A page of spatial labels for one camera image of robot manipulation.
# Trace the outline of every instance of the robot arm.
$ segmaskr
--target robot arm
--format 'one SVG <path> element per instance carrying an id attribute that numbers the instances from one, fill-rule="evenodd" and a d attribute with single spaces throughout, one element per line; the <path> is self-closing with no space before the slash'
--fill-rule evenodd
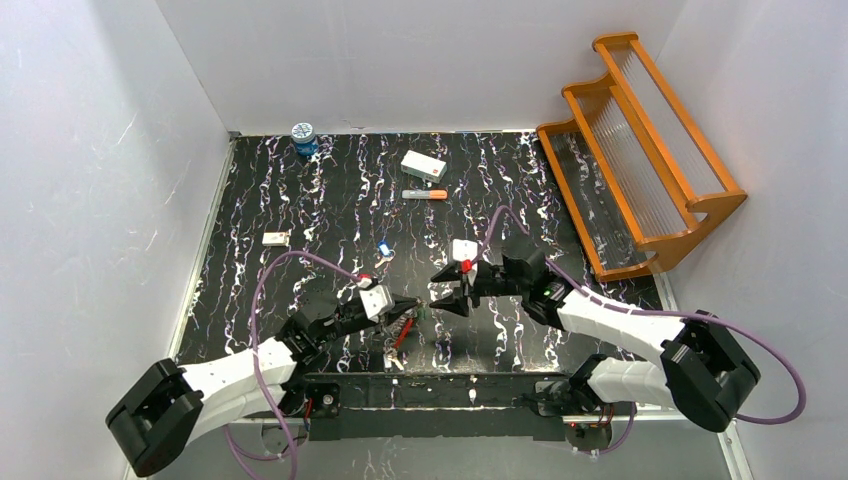
<path id="1" fill-rule="evenodd" d="M 431 303 L 468 316 L 480 297 L 520 295 L 521 305 L 538 323 L 596 337 L 643 360 L 621 361 L 592 355 L 569 378 L 533 398 L 548 412 L 585 413 L 619 401 L 675 408 L 710 431 L 724 431 L 760 373 L 724 327 L 679 317 L 634 316 L 639 310 L 576 290 L 546 265 L 544 253 L 526 236 L 514 236 L 503 251 L 503 265 L 477 256 L 474 242 L 454 240 L 450 262 L 433 282 L 459 282 L 452 293 Z"/>
<path id="2" fill-rule="evenodd" d="M 279 404 L 283 385 L 297 376 L 339 337 L 389 325 L 418 300 L 392 294 L 370 282 L 343 304 L 305 298 L 280 332 L 259 346 L 262 377 Z M 204 433 L 239 418 L 268 410 L 253 369 L 253 350 L 219 360 L 177 366 L 160 360 L 124 395 L 106 417 L 136 475 L 147 477 L 173 462 Z"/>

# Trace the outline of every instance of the blue object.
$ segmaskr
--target blue object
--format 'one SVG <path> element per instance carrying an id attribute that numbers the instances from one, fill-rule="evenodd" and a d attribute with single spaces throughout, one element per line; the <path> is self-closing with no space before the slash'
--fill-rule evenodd
<path id="1" fill-rule="evenodd" d="M 318 139 L 315 130 L 309 123 L 298 123 L 292 127 L 292 141 L 299 155 L 308 157 L 318 152 Z"/>
<path id="2" fill-rule="evenodd" d="M 377 244 L 377 250 L 379 250 L 380 255 L 382 255 L 384 257 L 391 257 L 392 255 L 394 255 L 394 252 L 392 251 L 391 248 L 389 248 L 389 244 L 386 243 L 385 240 L 383 240 L 383 241 L 381 241 L 380 243 Z"/>

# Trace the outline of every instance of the white eraser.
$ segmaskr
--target white eraser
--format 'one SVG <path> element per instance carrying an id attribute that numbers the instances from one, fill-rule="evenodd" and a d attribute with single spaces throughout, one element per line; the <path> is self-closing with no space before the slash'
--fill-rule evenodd
<path id="1" fill-rule="evenodd" d="M 441 160 L 410 150 L 400 162 L 400 170 L 418 178 L 439 183 L 445 174 L 445 165 L 445 162 Z"/>
<path id="2" fill-rule="evenodd" d="M 265 232 L 262 234 L 262 245 L 266 247 L 288 247 L 289 232 Z"/>

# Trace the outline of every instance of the black marbled table surface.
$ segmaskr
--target black marbled table surface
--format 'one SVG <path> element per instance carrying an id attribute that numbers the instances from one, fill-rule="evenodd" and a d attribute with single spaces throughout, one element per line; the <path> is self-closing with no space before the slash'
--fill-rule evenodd
<path id="1" fill-rule="evenodd" d="M 482 240 L 489 217 L 510 205 L 533 240 L 567 272 L 610 297 L 660 308 L 650 277 L 597 284 L 534 133 L 328 135 L 306 158 L 288 137 L 236 140 L 220 209 L 178 363 L 215 360 L 247 348 L 248 310 L 263 265 L 284 248 L 262 234 L 291 234 L 292 248 L 380 276 L 395 292 L 427 301 L 449 291 L 429 283 L 451 239 Z M 407 150 L 447 162 L 437 186 L 401 173 Z M 447 201 L 401 199 L 401 190 L 443 188 Z M 504 235 L 515 230 L 505 222 Z M 484 258 L 500 263 L 496 235 Z M 377 242 L 397 253 L 375 268 Z M 297 260 L 277 269 L 260 306 L 262 339 L 273 336 L 310 289 L 346 300 L 353 290 L 332 272 Z M 385 338 L 362 332 L 337 340 L 317 369 L 383 372 Z M 536 324 L 515 298 L 483 301 L 471 318 L 429 311 L 400 348 L 406 373 L 574 371 L 591 353 L 621 357 L 612 345 Z"/>

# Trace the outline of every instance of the wooden shelf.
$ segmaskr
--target wooden shelf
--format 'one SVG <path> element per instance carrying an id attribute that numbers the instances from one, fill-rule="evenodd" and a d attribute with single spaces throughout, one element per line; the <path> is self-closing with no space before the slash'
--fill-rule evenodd
<path id="1" fill-rule="evenodd" d="M 597 80 L 567 85 L 562 95 L 573 118 L 536 131 L 599 281 L 674 268 L 747 198 L 692 121 L 633 32 L 604 35 L 593 48 L 607 67 Z M 625 231 L 594 229 L 565 177 L 562 162 L 588 162 L 552 145 L 557 136 L 582 135 L 602 185 L 580 191 L 580 201 L 605 191 Z M 616 238 L 603 238 L 598 232 Z M 602 254 L 616 245 L 645 255 Z M 631 263 L 610 264 L 628 258 Z"/>

